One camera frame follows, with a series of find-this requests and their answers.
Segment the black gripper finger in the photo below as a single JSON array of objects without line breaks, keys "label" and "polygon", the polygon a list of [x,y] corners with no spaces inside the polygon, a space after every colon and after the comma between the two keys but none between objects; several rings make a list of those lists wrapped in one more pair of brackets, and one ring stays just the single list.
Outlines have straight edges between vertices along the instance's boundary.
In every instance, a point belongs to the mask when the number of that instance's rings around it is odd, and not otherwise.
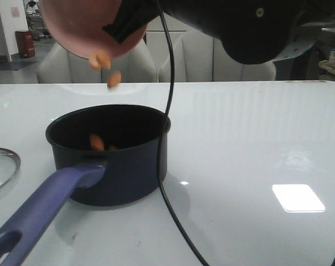
[{"label": "black gripper finger", "polygon": [[123,43],[158,15],[156,1],[124,0],[113,22],[102,26],[102,30],[118,43]]}]

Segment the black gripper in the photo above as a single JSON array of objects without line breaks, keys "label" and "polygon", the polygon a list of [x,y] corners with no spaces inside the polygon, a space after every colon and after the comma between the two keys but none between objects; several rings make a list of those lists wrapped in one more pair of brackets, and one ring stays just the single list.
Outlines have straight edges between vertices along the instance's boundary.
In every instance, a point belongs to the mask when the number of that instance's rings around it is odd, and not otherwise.
[{"label": "black gripper", "polygon": [[219,39],[242,64],[295,58],[335,23],[335,1],[161,1],[171,17]]}]

